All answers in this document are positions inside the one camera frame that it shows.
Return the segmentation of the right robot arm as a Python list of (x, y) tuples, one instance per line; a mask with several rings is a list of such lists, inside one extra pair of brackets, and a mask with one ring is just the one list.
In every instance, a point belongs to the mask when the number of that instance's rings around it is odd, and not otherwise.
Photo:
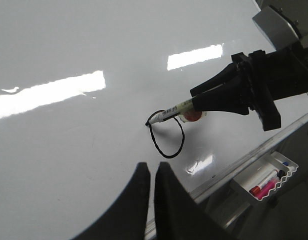
[(270, 131), (281, 127), (275, 100), (308, 92), (308, 47), (301, 45), (302, 35), (296, 25), (271, 5), (252, 20), (275, 51), (234, 54), (232, 63), (190, 93), (197, 112), (245, 116), (254, 110), (263, 130)]

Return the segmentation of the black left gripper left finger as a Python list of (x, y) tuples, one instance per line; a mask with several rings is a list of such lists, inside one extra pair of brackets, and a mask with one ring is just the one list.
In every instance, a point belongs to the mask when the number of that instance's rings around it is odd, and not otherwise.
[(143, 240), (150, 195), (150, 172), (145, 162), (137, 164), (128, 184), (92, 225), (76, 240)]

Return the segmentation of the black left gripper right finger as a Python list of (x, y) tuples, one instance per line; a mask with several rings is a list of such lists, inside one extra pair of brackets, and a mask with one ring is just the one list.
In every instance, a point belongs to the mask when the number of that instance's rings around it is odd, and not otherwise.
[(154, 214), (158, 240), (235, 239), (200, 209), (167, 162), (156, 173)]

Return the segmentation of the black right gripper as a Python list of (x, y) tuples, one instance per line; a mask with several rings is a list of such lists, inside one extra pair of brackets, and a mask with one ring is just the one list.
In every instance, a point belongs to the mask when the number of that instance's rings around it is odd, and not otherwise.
[[(246, 116), (250, 107), (258, 114), (264, 131), (281, 127), (275, 105), (280, 100), (308, 92), (308, 49), (258, 50), (232, 55), (232, 62), (211, 79), (190, 90), (197, 112), (227, 112)], [(239, 79), (246, 82), (239, 90)]]

